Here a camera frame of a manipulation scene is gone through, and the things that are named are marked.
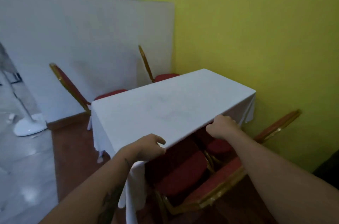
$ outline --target forearm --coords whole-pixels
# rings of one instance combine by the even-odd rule
[[[334,223],[339,191],[256,143],[245,133],[225,136],[256,190],[280,224]]]
[[[122,148],[74,189],[41,223],[111,223],[135,157],[136,152],[133,149]]]

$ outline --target tattoo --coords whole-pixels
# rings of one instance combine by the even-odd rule
[[[114,211],[118,206],[123,188],[124,184],[106,194],[102,201],[102,210],[98,217],[98,224],[110,224],[112,222]]]
[[[128,162],[128,160],[125,158],[125,162],[127,163],[127,166],[129,167],[129,168],[132,168],[132,166],[129,164],[129,162]]]

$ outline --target pedestal fan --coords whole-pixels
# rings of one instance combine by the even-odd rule
[[[24,116],[23,119],[19,120],[15,124],[13,129],[14,134],[17,136],[28,136],[45,130],[47,127],[42,114],[29,114],[22,101],[15,94],[11,82],[5,75],[5,71],[9,73],[17,73],[17,70],[7,55],[5,48],[0,43],[0,82],[8,93],[13,95],[13,100],[16,106]]]

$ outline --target red floor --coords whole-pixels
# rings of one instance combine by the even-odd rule
[[[104,163],[97,164],[98,152],[93,148],[92,131],[87,131],[87,121],[71,124],[52,131],[58,197],[62,200]],[[104,162],[109,160],[104,155]],[[147,198],[144,209],[137,213],[139,224],[162,223],[154,197]],[[125,223],[124,209],[116,210],[112,223]],[[200,223],[276,223],[251,180],[246,177],[231,191],[216,201],[213,207],[198,212],[171,217],[171,224]]]

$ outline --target white tile floor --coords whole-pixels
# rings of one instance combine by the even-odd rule
[[[31,114],[39,110],[23,82],[14,84],[18,97]],[[58,203],[52,136],[17,137],[8,114],[20,113],[0,86],[0,224],[36,224]]]

